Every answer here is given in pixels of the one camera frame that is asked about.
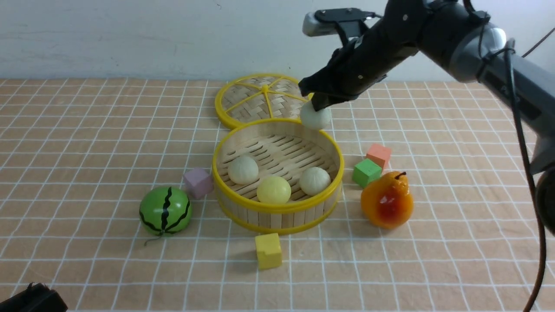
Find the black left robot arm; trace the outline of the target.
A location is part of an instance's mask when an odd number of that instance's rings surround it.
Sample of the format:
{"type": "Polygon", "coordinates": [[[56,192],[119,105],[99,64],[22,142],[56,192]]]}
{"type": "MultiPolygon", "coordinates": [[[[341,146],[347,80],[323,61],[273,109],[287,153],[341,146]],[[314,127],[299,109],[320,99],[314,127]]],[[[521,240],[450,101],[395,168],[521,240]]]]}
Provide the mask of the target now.
{"type": "Polygon", "coordinates": [[[28,286],[0,304],[2,312],[67,312],[60,294],[42,283],[28,286]]]}

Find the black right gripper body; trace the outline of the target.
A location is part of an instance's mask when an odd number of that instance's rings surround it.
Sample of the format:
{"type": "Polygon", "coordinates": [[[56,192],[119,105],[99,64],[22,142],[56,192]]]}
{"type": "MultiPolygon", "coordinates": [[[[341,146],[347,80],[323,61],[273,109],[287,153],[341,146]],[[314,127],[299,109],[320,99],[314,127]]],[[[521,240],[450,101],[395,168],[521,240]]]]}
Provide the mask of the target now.
{"type": "Polygon", "coordinates": [[[414,44],[395,43],[382,26],[372,26],[335,51],[317,73],[301,79],[299,88],[303,96],[313,93],[314,102],[352,101],[416,53],[414,44]]]}

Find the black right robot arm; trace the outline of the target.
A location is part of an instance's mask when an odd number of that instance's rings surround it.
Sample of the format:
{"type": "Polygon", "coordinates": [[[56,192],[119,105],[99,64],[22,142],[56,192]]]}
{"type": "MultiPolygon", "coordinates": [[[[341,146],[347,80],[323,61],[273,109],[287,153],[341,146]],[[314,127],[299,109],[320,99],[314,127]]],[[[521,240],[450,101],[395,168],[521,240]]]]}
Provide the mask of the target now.
{"type": "Polygon", "coordinates": [[[468,0],[389,0],[383,14],[357,8],[317,10],[304,18],[309,37],[338,34],[343,44],[327,65],[299,82],[316,111],[355,100],[410,56],[423,53],[460,83],[478,82],[499,97],[517,122],[536,133],[533,193],[543,225],[554,231],[554,75],[514,51],[515,42],[468,0]]]}

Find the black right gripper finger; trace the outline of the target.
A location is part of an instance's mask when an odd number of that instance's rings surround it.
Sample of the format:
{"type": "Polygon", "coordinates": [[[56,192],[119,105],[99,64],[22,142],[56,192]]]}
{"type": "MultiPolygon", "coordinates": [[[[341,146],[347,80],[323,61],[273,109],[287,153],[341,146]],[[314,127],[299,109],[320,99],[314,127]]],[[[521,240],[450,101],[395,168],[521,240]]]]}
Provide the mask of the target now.
{"type": "Polygon", "coordinates": [[[325,93],[315,92],[311,98],[311,103],[315,112],[319,112],[331,105],[344,103],[347,98],[339,95],[329,95],[325,93]]]}

